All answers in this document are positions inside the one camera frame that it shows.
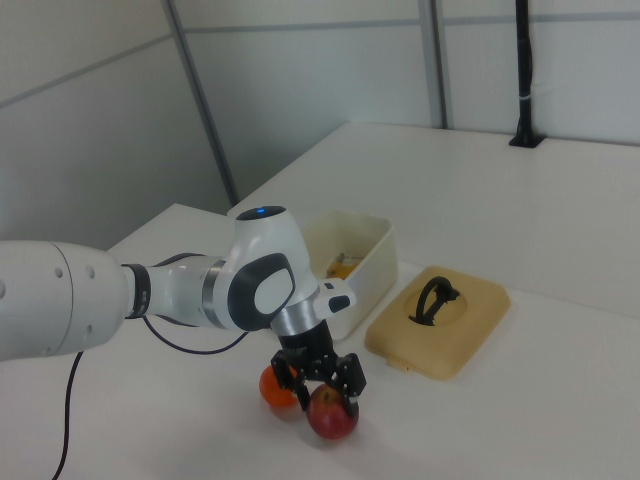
white plastic container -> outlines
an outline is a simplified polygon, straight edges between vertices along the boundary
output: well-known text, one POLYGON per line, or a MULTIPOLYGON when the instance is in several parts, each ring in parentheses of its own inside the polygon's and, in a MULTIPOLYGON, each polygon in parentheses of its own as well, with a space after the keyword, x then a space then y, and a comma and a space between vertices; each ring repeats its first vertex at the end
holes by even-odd
POLYGON ((398 278, 398 261, 389 220, 345 210, 321 212, 302 229, 311 270, 327 277, 341 253, 362 257, 345 279, 356 294, 356 305, 327 319, 334 340, 341 340, 367 316, 398 278))

black handle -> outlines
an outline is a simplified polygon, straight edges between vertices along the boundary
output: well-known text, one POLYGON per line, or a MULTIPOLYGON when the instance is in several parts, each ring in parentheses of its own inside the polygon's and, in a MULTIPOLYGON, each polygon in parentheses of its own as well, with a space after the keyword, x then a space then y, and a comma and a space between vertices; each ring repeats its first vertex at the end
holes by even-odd
POLYGON ((420 293, 416 307, 416 316, 409 316, 409 318, 420 325, 433 327, 435 314, 438 313, 442 305, 455 300, 459 295, 460 293, 451 286, 451 282, 448 279, 445 277, 433 277, 424 286, 422 293, 420 293), (436 301, 425 312, 424 306, 427 303, 427 297, 433 290, 436 292, 436 301))

white wall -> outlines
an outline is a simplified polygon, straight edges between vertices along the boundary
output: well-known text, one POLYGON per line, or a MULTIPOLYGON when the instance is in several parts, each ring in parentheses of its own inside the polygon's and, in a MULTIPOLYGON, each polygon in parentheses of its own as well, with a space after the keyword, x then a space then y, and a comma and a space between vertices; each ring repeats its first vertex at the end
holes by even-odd
POLYGON ((241 198, 344 122, 431 125, 417 0, 175 3, 241 198))
MULTIPOLYGON (((449 124, 513 133, 515 2, 442 0, 449 124)), ((556 138, 640 144, 640 3, 531 0, 534 125, 556 138)))
POLYGON ((160 0, 0 2, 0 239, 230 206, 160 0))

container lid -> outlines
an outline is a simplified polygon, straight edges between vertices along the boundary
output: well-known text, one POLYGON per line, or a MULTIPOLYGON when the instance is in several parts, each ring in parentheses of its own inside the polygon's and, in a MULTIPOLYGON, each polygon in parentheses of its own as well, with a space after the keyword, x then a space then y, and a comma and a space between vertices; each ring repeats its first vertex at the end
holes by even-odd
POLYGON ((429 267, 374 320, 367 329, 365 345, 400 370, 415 370, 436 380, 447 380, 469 361, 509 305, 506 291, 498 284, 443 267, 429 267), (430 281, 439 278, 450 282, 455 290, 454 300, 445 302, 437 287, 430 289, 438 284, 430 281), (416 310, 428 283, 430 291, 424 310, 438 301, 441 304, 431 309, 437 310, 432 325, 410 319, 421 315, 416 310))

red apple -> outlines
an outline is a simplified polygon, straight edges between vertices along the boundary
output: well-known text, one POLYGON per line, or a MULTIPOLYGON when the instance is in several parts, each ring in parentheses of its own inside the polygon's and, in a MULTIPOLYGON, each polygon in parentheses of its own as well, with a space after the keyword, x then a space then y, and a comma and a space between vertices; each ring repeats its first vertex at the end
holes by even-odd
POLYGON ((346 437, 358 423, 358 415, 350 417, 340 392, 322 384, 311 394, 307 406, 307 420, 322 438, 337 440, 346 437))

